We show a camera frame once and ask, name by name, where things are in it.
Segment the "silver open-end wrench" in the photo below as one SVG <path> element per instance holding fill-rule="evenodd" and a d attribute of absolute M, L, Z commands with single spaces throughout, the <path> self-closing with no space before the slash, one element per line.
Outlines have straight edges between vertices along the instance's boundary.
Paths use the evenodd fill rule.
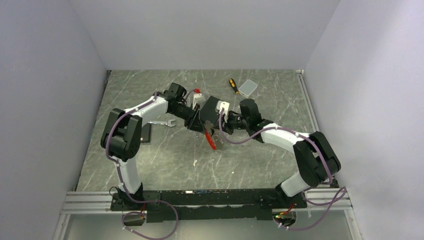
<path fill-rule="evenodd" d="M 170 127 L 170 128 L 173 128 L 173 127 L 175 127 L 176 126 L 176 123 L 175 123 L 175 119 L 170 119 L 170 120 L 167 120 L 167 121 L 149 121 L 148 123 L 149 124 L 152 124 L 152 125 L 162 125 L 162 126 L 167 126 L 167 127 Z"/>

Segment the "black rectangular block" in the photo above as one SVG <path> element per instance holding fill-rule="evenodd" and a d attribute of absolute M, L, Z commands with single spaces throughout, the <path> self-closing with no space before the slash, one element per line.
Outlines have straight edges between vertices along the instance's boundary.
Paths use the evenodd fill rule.
<path fill-rule="evenodd" d="M 205 125 L 207 122 L 215 124 L 219 120 L 221 103 L 223 103 L 223 101 L 214 96 L 210 96 L 207 99 L 199 111 L 199 119 L 203 125 Z"/>

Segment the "black network switch box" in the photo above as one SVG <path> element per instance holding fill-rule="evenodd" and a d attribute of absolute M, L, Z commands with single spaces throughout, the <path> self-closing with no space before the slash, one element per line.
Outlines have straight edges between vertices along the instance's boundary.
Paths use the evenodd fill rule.
<path fill-rule="evenodd" d="M 152 126 L 151 124 L 145 124 L 141 129 L 140 142 L 142 144 L 150 143 L 151 137 L 152 137 Z"/>

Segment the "yellow black screwdriver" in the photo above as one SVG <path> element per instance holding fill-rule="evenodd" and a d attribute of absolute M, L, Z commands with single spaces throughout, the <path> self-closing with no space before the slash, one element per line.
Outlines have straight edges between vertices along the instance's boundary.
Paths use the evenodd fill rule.
<path fill-rule="evenodd" d="M 228 80 L 228 83 L 231 86 L 232 90 L 234 91 L 235 95 L 238 97 L 239 101 L 241 102 L 242 101 L 242 98 L 240 96 L 240 91 L 239 91 L 239 89 L 238 89 L 238 87 L 236 85 L 235 80 L 233 78 L 230 78 Z"/>

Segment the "small white square box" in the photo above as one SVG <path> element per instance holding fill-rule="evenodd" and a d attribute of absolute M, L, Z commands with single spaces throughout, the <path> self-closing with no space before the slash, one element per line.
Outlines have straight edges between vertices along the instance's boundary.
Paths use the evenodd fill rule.
<path fill-rule="evenodd" d="M 258 84 L 250 79 L 247 79 L 239 88 L 239 94 L 244 98 L 249 98 L 258 88 Z"/>

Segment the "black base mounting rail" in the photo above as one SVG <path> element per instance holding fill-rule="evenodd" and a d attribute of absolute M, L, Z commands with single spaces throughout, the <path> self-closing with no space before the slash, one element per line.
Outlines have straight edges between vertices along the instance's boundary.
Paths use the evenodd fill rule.
<path fill-rule="evenodd" d="M 120 190 L 112 195 L 113 212 L 146 211 L 148 223 L 183 220 L 256 219 L 267 221 L 279 211 L 305 209 L 300 194 L 286 196 L 274 188 L 145 190 L 136 202 Z"/>

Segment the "aluminium frame rail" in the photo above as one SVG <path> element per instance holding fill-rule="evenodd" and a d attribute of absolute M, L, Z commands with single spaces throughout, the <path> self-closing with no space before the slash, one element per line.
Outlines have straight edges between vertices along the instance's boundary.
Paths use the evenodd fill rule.
<path fill-rule="evenodd" d="M 309 190 L 305 193 L 308 200 L 314 203 L 327 203 L 330 202 L 334 195 L 338 192 L 339 188 L 318 188 Z M 129 210 L 112 211 L 112 196 L 106 191 L 71 191 L 68 192 L 64 204 L 62 206 L 62 214 L 118 214 L 127 213 Z M 241 208 L 241 204 L 228 205 L 206 205 L 207 207 L 218 207 L 223 208 L 231 206 L 235 208 Z M 327 205 L 316 206 L 307 203 L 306 208 L 296 208 L 296 211 L 324 211 L 327 209 Z M 334 202 L 329 210 L 333 211 L 347 211 L 353 210 L 353 205 L 349 194 L 346 192 L 342 199 Z"/>

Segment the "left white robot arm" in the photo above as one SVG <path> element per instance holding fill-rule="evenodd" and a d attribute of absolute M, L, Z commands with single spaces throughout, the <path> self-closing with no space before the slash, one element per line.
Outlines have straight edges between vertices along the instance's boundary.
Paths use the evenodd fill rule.
<path fill-rule="evenodd" d="M 200 94 L 197 88 L 187 91 L 181 85 L 172 83 L 164 92 L 156 91 L 148 100 L 136 106 L 110 111 L 100 145 L 116 167 L 118 188 L 127 193 L 123 202 L 129 209 L 137 210 L 144 203 L 141 194 L 143 184 L 134 160 L 141 145 L 142 128 L 161 115 L 171 114 L 182 119 L 187 129 L 203 133 L 201 103 L 193 99 L 188 104 L 189 97 L 195 98 Z"/>

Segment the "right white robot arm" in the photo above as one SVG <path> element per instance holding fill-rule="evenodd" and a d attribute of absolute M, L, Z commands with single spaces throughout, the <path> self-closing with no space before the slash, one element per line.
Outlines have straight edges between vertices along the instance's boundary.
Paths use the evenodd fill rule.
<path fill-rule="evenodd" d="M 322 132 L 298 132 L 262 118 L 253 99 L 241 101 L 240 114 L 230 111 L 229 106 L 222 100 L 213 104 L 217 126 L 225 141 L 236 144 L 227 135 L 234 130 L 245 130 L 249 135 L 245 142 L 256 140 L 294 154 L 297 171 L 276 186 L 275 200 L 280 207 L 289 207 L 295 201 L 295 195 L 301 192 L 333 183 L 334 174 L 341 170 L 341 163 Z"/>

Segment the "red and white keychain tag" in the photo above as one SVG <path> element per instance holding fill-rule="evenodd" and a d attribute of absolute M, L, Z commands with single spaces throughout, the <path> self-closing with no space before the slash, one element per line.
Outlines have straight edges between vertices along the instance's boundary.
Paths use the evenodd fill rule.
<path fill-rule="evenodd" d="M 204 127 L 205 127 L 205 137 L 210 147 L 214 151 L 222 150 L 224 146 L 224 141 L 221 138 L 220 131 L 216 130 L 215 125 L 209 120 L 207 120 L 204 123 Z"/>

